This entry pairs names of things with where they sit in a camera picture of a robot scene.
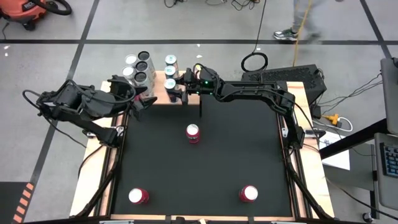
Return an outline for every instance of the vacuum hose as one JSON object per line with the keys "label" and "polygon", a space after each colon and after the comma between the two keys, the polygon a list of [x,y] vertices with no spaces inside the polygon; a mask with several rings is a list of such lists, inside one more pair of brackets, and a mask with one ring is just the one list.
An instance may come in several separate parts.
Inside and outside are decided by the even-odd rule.
{"label": "vacuum hose", "polygon": [[69,3],[67,3],[65,0],[54,0],[54,1],[57,1],[60,4],[62,4],[65,7],[65,10],[59,10],[54,7],[51,7],[46,3],[42,3],[41,0],[29,0],[29,1],[31,1],[32,3],[34,3],[35,5],[37,5],[39,7],[42,7],[45,10],[52,12],[54,14],[57,14],[57,15],[67,16],[72,13],[72,8],[70,7]]}

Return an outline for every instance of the red soda can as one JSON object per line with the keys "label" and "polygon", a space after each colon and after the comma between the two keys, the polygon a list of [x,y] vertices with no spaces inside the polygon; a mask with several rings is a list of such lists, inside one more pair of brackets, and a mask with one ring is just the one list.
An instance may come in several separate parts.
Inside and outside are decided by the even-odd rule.
{"label": "red soda can", "polygon": [[195,124],[188,125],[187,129],[185,130],[187,137],[189,139],[189,143],[196,144],[199,142],[200,139],[200,132],[199,127]]}
{"label": "red soda can", "polygon": [[139,205],[141,203],[147,203],[149,200],[149,194],[144,189],[135,188],[130,191],[129,200],[136,205]]}
{"label": "red soda can", "polygon": [[254,186],[246,185],[239,191],[239,198],[242,202],[253,202],[257,199],[259,192]]}

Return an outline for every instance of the gray floor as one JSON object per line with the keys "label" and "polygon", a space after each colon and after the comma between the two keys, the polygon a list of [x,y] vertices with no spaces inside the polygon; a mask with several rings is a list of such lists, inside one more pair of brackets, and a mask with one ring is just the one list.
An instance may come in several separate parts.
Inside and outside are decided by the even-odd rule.
{"label": "gray floor", "polygon": [[[204,0],[188,0],[172,9],[166,9],[161,0],[99,0],[98,8],[87,35],[87,40],[196,40],[189,44],[85,44],[75,54],[87,18],[97,0],[68,0],[74,12],[62,17],[48,14],[37,24],[37,30],[25,31],[18,24],[5,30],[8,40],[23,44],[0,44],[0,103],[5,106],[0,118],[0,181],[29,181],[36,165],[48,123],[36,116],[37,111],[21,97],[24,89],[39,93],[56,90],[66,79],[72,60],[79,59],[74,80],[83,85],[100,87],[112,74],[124,66],[127,54],[147,50],[152,54],[155,67],[163,69],[167,54],[178,57],[180,67],[191,67],[195,62],[214,68],[226,80],[239,80],[241,59],[250,53],[253,44],[235,44],[233,40],[254,40],[257,35],[262,3],[253,10],[235,11],[229,4],[207,6]],[[371,13],[385,40],[398,40],[393,28],[397,1],[367,0]],[[268,0],[260,39],[272,40],[276,29],[291,25],[292,1]],[[322,40],[377,40],[359,0],[341,3],[329,0],[319,6],[313,15],[323,32]],[[200,40],[230,40],[226,44],[203,44]],[[22,40],[71,40],[68,44],[27,44]],[[294,46],[275,43],[259,45],[259,51],[269,58],[269,68],[291,66]],[[388,46],[392,55],[398,55],[398,46]],[[322,101],[350,94],[380,71],[379,61],[384,57],[379,45],[301,45],[296,65],[315,63],[325,73],[328,91]],[[255,68],[261,62],[248,62]],[[354,131],[385,117],[382,88],[378,86],[356,98],[344,101],[330,114],[338,113],[351,120]],[[69,124],[58,127],[85,142],[81,131]],[[25,221],[66,218],[76,187],[77,169],[84,149],[67,137],[55,133],[50,145],[37,188]],[[361,221],[368,209],[348,198],[340,190],[329,186],[335,215],[342,220]],[[360,200],[369,203],[365,190],[344,187]],[[379,223],[393,223],[383,217]]]}

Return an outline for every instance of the white paper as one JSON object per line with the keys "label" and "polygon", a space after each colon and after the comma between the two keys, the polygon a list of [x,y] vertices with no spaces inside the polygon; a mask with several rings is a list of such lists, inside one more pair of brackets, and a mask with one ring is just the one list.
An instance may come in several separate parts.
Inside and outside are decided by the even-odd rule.
{"label": "white paper", "polygon": [[[338,134],[327,131],[319,140],[319,148],[322,150],[324,147],[339,141],[340,137]],[[349,152],[348,150],[345,150],[344,152],[322,160],[322,163],[328,166],[349,170]]]}

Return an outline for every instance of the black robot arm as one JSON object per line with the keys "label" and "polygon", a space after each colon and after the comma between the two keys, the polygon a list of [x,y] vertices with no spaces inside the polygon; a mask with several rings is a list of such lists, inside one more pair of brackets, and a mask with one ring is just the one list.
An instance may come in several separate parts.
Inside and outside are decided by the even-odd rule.
{"label": "black robot arm", "polygon": [[294,113],[295,97],[286,91],[286,82],[226,82],[212,69],[203,67],[198,78],[190,68],[175,79],[179,85],[185,85],[185,91],[177,90],[175,94],[180,97],[184,104],[187,95],[206,94],[213,95],[219,102],[230,102],[233,100],[260,100],[279,115],[285,118],[288,129],[286,141],[288,147],[301,149],[305,133],[297,124]]}
{"label": "black robot arm", "polygon": [[68,121],[91,132],[98,138],[100,144],[117,147],[119,134],[115,128],[103,128],[94,120],[110,118],[132,110],[138,119],[141,110],[148,108],[156,101],[156,97],[136,99],[136,95],[146,91],[146,87],[134,87],[123,77],[112,76],[111,91],[106,93],[95,90],[94,86],[77,85],[73,80],[67,80],[57,90],[43,92],[36,105],[39,116],[55,121]]}

